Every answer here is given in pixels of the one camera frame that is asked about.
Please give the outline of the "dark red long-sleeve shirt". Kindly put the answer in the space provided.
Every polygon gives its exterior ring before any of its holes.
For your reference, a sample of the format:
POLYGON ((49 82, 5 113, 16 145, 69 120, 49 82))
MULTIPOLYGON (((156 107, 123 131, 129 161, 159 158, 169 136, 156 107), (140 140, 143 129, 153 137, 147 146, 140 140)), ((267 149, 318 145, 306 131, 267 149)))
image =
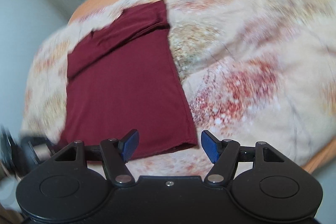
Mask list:
POLYGON ((197 145, 169 48, 164 1, 125 9, 67 57, 66 121, 60 144, 97 145, 139 132, 134 159, 197 145))

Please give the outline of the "floral peach duvet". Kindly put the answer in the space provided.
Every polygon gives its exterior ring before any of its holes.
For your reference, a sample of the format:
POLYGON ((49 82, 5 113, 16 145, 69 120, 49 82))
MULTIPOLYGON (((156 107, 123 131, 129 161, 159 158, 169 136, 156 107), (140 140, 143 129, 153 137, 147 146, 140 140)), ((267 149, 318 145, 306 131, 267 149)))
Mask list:
MULTIPOLYGON (((67 55, 123 9, 119 0, 52 34, 31 65, 21 134, 57 141, 67 55)), ((164 0, 170 50, 198 131, 263 140, 309 173, 335 159, 335 0, 164 0)))

